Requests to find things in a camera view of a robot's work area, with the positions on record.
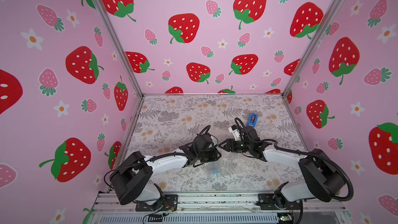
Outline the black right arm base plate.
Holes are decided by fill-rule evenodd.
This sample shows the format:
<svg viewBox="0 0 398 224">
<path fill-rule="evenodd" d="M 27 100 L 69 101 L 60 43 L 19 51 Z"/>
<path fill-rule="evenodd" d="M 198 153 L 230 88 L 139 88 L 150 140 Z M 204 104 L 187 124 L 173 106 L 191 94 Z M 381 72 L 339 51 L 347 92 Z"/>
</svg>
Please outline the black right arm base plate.
<svg viewBox="0 0 398 224">
<path fill-rule="evenodd" d="M 259 206 L 261 210 L 300 210 L 300 201 L 287 201 L 282 195 L 275 196 L 274 194 L 258 194 L 258 201 L 256 206 Z"/>
</svg>

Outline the clear bubble wrap sheet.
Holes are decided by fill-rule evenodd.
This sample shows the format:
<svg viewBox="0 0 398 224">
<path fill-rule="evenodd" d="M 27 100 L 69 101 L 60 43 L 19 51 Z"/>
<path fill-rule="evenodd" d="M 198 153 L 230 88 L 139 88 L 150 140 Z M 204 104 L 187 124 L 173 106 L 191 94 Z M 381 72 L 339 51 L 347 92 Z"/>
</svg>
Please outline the clear bubble wrap sheet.
<svg viewBox="0 0 398 224">
<path fill-rule="evenodd" d="M 231 179 L 238 175 L 256 175 L 265 173 L 273 164 L 250 158 L 242 153 L 232 153 L 220 150 L 222 157 L 216 161 L 220 164 L 221 175 L 217 179 Z"/>
</svg>

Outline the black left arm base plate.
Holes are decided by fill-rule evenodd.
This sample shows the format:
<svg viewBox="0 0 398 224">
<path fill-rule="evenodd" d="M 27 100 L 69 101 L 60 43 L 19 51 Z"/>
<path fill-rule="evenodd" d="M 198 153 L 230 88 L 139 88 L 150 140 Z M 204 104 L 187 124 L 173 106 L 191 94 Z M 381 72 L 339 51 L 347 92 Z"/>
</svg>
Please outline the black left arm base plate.
<svg viewBox="0 0 398 224">
<path fill-rule="evenodd" d="M 159 199 L 137 201 L 135 211 L 136 212 L 156 212 L 156 211 L 173 211 L 178 205 L 178 195 L 161 195 Z"/>
</svg>

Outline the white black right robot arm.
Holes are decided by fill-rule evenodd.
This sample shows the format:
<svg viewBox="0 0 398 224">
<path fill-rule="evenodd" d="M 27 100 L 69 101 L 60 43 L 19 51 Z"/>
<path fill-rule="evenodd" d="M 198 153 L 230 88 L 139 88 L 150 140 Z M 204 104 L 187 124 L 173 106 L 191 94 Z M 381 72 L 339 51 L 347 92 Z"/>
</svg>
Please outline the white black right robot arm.
<svg viewBox="0 0 398 224">
<path fill-rule="evenodd" d="M 273 139 L 251 141 L 227 139 L 220 148 L 233 153 L 250 153 L 255 159 L 278 163 L 302 173 L 302 179 L 281 184 L 273 196 L 274 204 L 282 209 L 294 201 L 318 199 L 330 202 L 350 201 L 354 190 L 348 175 L 320 149 L 311 152 L 278 146 Z"/>
</svg>

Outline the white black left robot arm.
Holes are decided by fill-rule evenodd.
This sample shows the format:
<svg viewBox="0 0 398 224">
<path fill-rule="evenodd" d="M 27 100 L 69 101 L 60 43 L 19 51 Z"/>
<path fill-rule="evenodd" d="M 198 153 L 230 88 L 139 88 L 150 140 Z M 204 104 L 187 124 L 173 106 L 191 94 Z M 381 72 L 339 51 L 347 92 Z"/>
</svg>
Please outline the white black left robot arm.
<svg viewBox="0 0 398 224">
<path fill-rule="evenodd" d="M 110 182 L 120 205 L 144 203 L 151 209 L 159 209 L 165 195 L 158 184 L 150 184 L 157 174 L 185 167 L 199 167 L 221 158 L 216 147 L 195 150 L 184 145 L 173 152 L 158 156 L 144 156 L 141 152 L 132 153 L 110 175 Z"/>
</svg>

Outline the blue plastic wine glass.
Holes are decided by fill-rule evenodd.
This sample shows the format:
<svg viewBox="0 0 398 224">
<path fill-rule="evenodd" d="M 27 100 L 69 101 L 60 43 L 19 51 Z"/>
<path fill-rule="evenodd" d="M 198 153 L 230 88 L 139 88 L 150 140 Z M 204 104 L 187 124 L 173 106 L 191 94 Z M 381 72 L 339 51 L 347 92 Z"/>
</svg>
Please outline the blue plastic wine glass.
<svg viewBox="0 0 398 224">
<path fill-rule="evenodd" d="M 209 176 L 219 178 L 221 175 L 221 167 L 220 164 L 217 162 L 212 162 L 209 165 L 206 166 L 206 171 Z"/>
</svg>

